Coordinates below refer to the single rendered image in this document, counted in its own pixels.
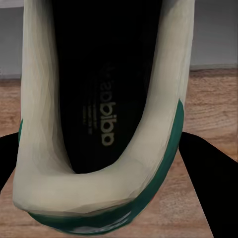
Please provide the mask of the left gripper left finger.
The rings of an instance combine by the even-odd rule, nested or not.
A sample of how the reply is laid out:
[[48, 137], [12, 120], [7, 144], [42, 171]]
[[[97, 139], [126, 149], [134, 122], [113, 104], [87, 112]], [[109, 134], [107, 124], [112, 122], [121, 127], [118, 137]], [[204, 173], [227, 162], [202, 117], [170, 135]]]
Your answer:
[[18, 132], [0, 137], [0, 191], [16, 167]]

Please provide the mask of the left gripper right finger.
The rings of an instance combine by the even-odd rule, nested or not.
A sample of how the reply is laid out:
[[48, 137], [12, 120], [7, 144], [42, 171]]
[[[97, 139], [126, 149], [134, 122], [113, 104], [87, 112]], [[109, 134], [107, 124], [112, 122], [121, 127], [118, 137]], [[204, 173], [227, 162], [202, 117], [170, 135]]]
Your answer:
[[214, 238], [238, 238], [238, 163], [187, 132], [178, 149]]

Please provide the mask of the gym shoe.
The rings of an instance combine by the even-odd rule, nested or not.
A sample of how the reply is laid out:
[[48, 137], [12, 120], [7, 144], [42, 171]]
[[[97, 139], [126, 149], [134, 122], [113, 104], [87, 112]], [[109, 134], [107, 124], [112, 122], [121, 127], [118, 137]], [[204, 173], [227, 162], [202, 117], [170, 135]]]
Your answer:
[[24, 0], [13, 203], [73, 236], [135, 221], [183, 129], [195, 0]]

